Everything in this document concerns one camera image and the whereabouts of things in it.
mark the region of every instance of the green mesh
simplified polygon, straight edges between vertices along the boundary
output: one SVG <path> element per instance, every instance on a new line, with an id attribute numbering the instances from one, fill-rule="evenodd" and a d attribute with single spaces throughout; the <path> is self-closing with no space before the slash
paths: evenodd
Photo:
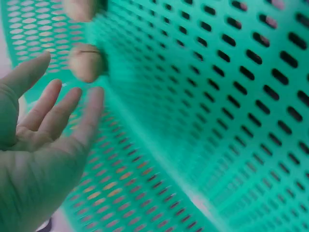
<path id="1" fill-rule="evenodd" d="M 53 78 L 90 87 L 66 70 L 75 42 L 108 56 L 108 115 L 64 203 L 77 231 L 309 230 L 307 1 L 109 0 L 88 24 L 60 0 L 1 4 L 14 65 L 54 56 L 28 102 Z"/>

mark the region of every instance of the green plastic mesh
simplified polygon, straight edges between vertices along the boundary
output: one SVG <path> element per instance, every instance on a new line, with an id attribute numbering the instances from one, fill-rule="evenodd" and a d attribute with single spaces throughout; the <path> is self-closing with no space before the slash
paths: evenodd
<path id="1" fill-rule="evenodd" d="M 64 203 L 77 231 L 309 230 L 307 1 L 109 0 L 88 24 L 60 0 L 1 6 L 14 65 L 53 55 L 28 102 L 53 78 L 89 88 L 66 70 L 74 43 L 108 56 L 107 115 Z"/>

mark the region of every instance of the finger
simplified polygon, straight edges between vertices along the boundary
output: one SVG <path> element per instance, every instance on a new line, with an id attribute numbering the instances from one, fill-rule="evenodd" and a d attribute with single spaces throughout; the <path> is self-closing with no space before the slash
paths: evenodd
<path id="1" fill-rule="evenodd" d="M 32 60 L 21 63 L 10 74 L 2 78 L 0 84 L 12 89 L 20 98 L 44 75 L 49 62 L 50 53 L 44 52 Z"/>
<path id="2" fill-rule="evenodd" d="M 84 110 L 82 121 L 68 138 L 60 138 L 51 144 L 51 148 L 59 149 L 73 158 L 86 155 L 96 135 L 104 104 L 104 91 L 94 88 L 89 96 L 88 105 Z"/>
<path id="3" fill-rule="evenodd" d="M 52 140 L 56 140 L 68 124 L 71 113 L 75 110 L 80 98 L 82 90 L 73 88 L 64 99 L 46 115 L 41 123 L 38 132 L 50 136 Z"/>
<path id="4" fill-rule="evenodd" d="M 84 111 L 82 121 L 73 132 L 72 138 L 80 142 L 86 149 L 91 145 L 97 133 L 98 123 L 104 108 L 104 90 L 100 87 L 94 88 L 90 93 L 88 105 Z"/>
<path id="5" fill-rule="evenodd" d="M 59 93 L 61 91 L 62 83 L 55 79 L 49 83 L 45 88 L 38 102 L 26 115 L 26 117 L 18 124 L 18 127 L 25 127 L 31 131 L 37 131 L 47 115 L 47 113 L 55 105 Z"/>

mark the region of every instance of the palm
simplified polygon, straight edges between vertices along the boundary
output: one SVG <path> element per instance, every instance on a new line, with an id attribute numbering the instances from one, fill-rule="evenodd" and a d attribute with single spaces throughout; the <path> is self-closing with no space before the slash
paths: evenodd
<path id="1" fill-rule="evenodd" d="M 52 81 L 17 124 L 18 98 L 46 71 L 44 54 L 0 80 L 0 231 L 34 231 L 78 183 L 103 106 L 93 90 L 79 128 L 59 138 L 81 97 L 72 89 L 56 106 L 61 81 Z"/>

